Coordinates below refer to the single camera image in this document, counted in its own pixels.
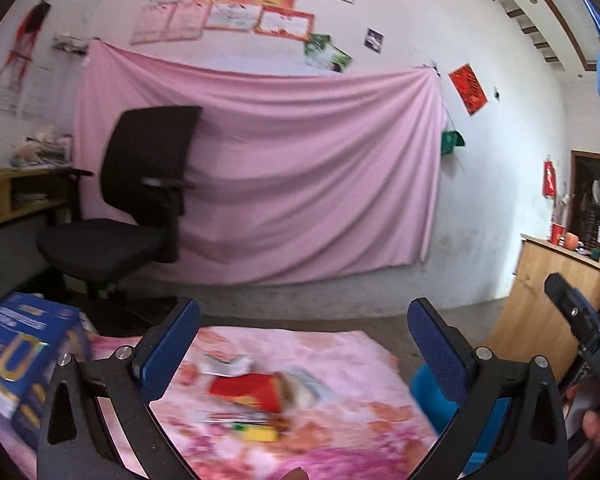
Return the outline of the person right hand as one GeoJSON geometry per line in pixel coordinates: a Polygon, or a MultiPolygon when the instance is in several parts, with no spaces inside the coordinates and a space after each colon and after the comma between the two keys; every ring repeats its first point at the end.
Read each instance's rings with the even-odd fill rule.
{"type": "MultiPolygon", "coordinates": [[[[571,405],[573,404],[573,400],[577,395],[579,386],[574,385],[571,386],[566,391],[566,399],[562,411],[565,416],[568,416],[571,412],[571,405]]],[[[600,413],[594,411],[587,411],[582,419],[582,430],[585,434],[585,437],[590,440],[596,448],[600,447],[600,413]]]]}

